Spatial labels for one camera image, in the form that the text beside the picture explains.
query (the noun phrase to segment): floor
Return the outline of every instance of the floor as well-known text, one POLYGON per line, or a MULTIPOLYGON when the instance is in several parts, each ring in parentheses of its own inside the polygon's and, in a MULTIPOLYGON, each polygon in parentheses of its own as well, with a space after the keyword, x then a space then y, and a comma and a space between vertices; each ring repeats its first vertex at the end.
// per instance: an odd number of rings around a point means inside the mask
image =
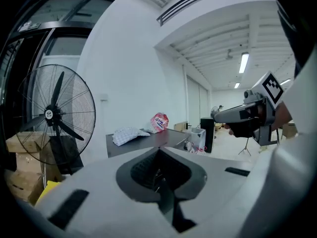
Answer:
MULTIPOLYGON (((248 151, 243 150, 239 154, 239 152, 245 148, 247 143, 247 139, 244 137, 237 138, 235 136, 231 136, 228 134, 229 130, 221 128, 219 131, 215 132, 216 139, 213 143, 213 149, 211 153, 200 152, 199 155, 205 155, 214 158, 227 159, 227 160, 236 160, 236 161, 248 161, 251 163, 255 163, 260 154, 265 154, 267 152, 271 152, 275 147, 274 145, 262 146, 252 138, 249 138, 248 142, 248 151)), ((279 137, 282 135, 282 130, 279 129, 279 137)), ((276 132, 272 133, 272 139, 276 140, 276 132)))

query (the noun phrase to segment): window pane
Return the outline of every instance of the window pane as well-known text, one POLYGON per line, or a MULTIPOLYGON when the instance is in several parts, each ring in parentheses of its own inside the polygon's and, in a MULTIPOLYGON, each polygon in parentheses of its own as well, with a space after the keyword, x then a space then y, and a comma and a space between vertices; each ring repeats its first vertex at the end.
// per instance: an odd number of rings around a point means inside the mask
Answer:
POLYGON ((87 38, 58 37, 47 52, 47 56, 56 55, 80 55, 87 38))
POLYGON ((106 0, 90 0, 71 20, 96 23, 110 4, 112 4, 112 2, 106 0))
POLYGON ((81 0, 48 0, 29 19, 31 24, 59 21, 81 0))

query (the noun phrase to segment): cable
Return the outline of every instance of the cable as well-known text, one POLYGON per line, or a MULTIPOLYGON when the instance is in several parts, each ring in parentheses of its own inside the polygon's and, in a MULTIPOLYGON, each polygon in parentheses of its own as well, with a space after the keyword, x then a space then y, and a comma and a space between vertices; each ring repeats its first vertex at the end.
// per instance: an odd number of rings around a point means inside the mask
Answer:
POLYGON ((276 135, 277 135, 277 144, 279 145, 279 135, 278 135, 278 129, 276 129, 276 135))

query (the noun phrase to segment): railing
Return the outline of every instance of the railing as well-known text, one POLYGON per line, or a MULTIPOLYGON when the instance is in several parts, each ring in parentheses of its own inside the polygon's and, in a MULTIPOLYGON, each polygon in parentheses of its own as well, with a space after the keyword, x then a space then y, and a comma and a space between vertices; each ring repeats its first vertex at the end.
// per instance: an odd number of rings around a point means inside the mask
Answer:
POLYGON ((170 8, 168 8, 162 15, 157 18, 157 21, 160 23, 160 26, 163 26, 168 20, 173 16, 178 14, 182 9, 190 6, 192 3, 199 0, 180 0, 170 8))

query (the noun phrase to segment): white ceiling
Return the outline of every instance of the white ceiling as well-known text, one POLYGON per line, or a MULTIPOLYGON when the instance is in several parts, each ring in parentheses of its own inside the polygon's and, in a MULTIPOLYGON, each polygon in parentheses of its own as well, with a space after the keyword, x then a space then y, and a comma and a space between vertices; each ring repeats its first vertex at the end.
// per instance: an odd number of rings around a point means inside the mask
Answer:
POLYGON ((267 71, 278 80, 293 79, 295 60, 281 27, 275 3, 254 6, 236 13, 228 8, 225 17, 212 19, 171 44, 182 59, 188 60, 211 84, 213 90, 233 89, 236 82, 241 88, 251 88, 267 71), (239 74, 241 54, 250 58, 243 74, 239 74))

